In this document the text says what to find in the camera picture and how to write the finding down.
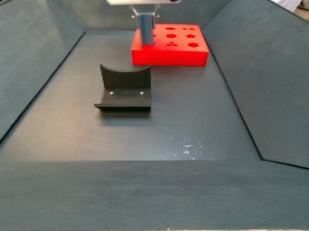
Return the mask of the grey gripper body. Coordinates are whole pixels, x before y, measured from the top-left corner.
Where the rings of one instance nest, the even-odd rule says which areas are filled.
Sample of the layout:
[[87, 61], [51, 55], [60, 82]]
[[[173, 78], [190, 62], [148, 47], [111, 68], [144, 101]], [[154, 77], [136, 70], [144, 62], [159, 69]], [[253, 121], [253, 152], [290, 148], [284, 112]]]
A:
[[181, 0], [106, 0], [110, 5], [171, 5]]

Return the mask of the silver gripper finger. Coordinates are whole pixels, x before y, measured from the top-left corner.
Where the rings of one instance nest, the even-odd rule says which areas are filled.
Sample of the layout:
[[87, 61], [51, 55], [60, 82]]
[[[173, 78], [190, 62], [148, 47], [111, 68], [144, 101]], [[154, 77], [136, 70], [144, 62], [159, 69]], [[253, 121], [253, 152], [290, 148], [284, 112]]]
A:
[[131, 18], [132, 18], [132, 19], [138, 19], [138, 17], [139, 17], [139, 12], [138, 12], [138, 10], [136, 10], [136, 8], [135, 8], [134, 5], [130, 5], [130, 10], [132, 11]]
[[158, 10], [161, 8], [161, 4], [154, 4], [154, 12], [152, 12], [152, 17], [158, 18], [159, 14], [158, 14]]

